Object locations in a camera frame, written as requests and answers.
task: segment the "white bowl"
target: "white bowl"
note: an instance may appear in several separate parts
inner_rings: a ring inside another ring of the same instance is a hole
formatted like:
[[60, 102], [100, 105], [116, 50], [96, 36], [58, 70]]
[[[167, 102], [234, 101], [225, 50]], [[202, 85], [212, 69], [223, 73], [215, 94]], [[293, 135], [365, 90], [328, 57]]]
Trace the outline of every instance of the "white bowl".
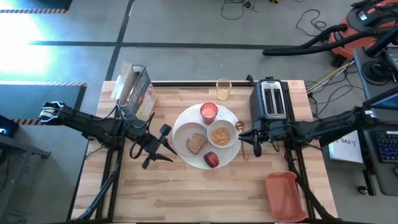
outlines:
[[[229, 132], [229, 137], [231, 139], [228, 144], [226, 144], [224, 146], [219, 146], [213, 142], [213, 140], [211, 139], [211, 132], [212, 132], [212, 130], [217, 129], [217, 128], [226, 128], [227, 129], [227, 131]], [[235, 143], [235, 141], [237, 140], [237, 138], [238, 138], [238, 132], [236, 131], [235, 125], [233, 125], [229, 121], [225, 121], [225, 120], [214, 121], [213, 123], [211, 123], [209, 125], [209, 127], [207, 129], [208, 141], [212, 145], [214, 145], [215, 147], [218, 147], [218, 148], [225, 149], [227, 147], [232, 146]]]
[[201, 156], [207, 148], [208, 142], [206, 142], [200, 149], [198, 154], [194, 154], [187, 147], [188, 138], [192, 139], [193, 134], [201, 134], [205, 138], [207, 137], [206, 128], [198, 123], [186, 123], [179, 127], [175, 134], [173, 135], [174, 149], [178, 155], [183, 155], [187, 157]]

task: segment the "spoon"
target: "spoon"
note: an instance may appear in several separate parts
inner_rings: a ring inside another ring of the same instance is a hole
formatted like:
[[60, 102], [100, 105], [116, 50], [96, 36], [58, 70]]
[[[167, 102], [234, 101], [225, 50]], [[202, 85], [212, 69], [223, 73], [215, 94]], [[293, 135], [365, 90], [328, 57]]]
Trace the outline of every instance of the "spoon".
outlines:
[[[244, 130], [244, 123], [242, 121], [236, 122], [235, 128], [236, 128], [236, 130], [239, 131], [239, 133], [242, 133], [242, 131]], [[244, 155], [243, 142], [242, 141], [241, 141], [241, 148], [242, 148], [243, 161], [245, 161], [246, 160], [246, 156]]]

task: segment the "concrete floor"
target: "concrete floor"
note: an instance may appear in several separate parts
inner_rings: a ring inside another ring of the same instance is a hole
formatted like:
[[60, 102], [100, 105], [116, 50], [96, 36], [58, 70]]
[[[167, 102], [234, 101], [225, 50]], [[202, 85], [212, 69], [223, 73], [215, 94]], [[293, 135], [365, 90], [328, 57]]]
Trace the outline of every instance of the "concrete floor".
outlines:
[[[135, 0], [126, 33], [119, 38], [132, 45], [298, 45], [310, 39], [295, 28], [303, 11], [320, 10], [320, 19], [331, 26], [338, 23], [348, 12], [348, 6], [356, 1], [306, 0], [299, 3], [280, 0], [276, 5], [268, 0], [257, 0], [255, 10], [258, 12], [246, 10], [239, 20], [227, 21], [220, 16], [222, 0]], [[117, 41], [128, 2], [74, 0], [70, 12], [62, 15], [0, 14], [0, 80], [87, 82], [81, 110], [95, 113], [102, 82], [107, 77], [114, 53], [114, 47], [101, 46], [100, 42]], [[240, 8], [228, 6], [226, 10], [233, 17], [239, 14]], [[306, 15], [300, 26], [316, 34], [309, 23], [312, 18], [312, 14]], [[47, 44], [54, 46], [27, 45], [33, 40], [50, 41]], [[82, 41], [94, 42], [91, 45], [97, 46], [66, 46], [68, 42]], [[116, 79], [124, 60], [146, 65], [153, 80], [239, 80], [247, 74], [255, 79], [273, 76], [284, 80], [316, 80], [334, 70], [330, 66], [333, 57], [328, 52], [263, 57], [260, 50], [250, 49], [121, 47], [116, 56], [115, 70], [108, 75], [110, 80]], [[354, 85], [361, 86], [356, 73], [350, 74], [349, 79]], [[326, 101], [331, 92], [346, 84], [329, 86], [316, 99]], [[363, 92], [355, 89], [330, 103], [321, 117], [350, 110], [363, 100]], [[48, 139], [49, 133], [55, 137]], [[53, 154], [51, 160], [41, 166], [37, 161], [32, 162], [31, 170], [24, 175], [19, 187], [18, 192], [24, 193], [17, 192], [13, 196], [12, 209], [23, 213], [28, 223], [64, 221], [87, 141], [65, 127], [25, 126], [19, 137]], [[35, 167], [45, 171], [38, 172]], [[51, 178], [44, 178], [55, 175], [64, 179], [61, 187], [57, 187]], [[328, 169], [328, 175], [340, 218], [354, 222], [396, 223], [398, 198], [386, 197], [380, 192], [375, 197], [358, 194], [355, 187], [364, 184], [360, 171]]]

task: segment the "bowl of cereal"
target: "bowl of cereal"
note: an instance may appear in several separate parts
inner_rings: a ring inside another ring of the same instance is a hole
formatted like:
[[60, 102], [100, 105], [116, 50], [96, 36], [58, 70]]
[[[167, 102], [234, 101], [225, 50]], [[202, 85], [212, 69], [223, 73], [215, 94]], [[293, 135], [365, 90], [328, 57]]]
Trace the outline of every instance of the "bowl of cereal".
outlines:
[[234, 144], [238, 138], [238, 132], [229, 121], [217, 120], [209, 125], [207, 138], [215, 147], [225, 149]]

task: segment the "keyboard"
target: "keyboard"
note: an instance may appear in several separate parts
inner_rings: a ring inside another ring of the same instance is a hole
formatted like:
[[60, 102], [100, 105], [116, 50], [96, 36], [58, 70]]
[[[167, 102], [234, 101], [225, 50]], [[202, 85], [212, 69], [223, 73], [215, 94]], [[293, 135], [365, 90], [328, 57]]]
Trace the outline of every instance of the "keyboard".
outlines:
[[398, 163], [398, 132], [387, 131], [376, 133], [379, 161], [384, 163]]

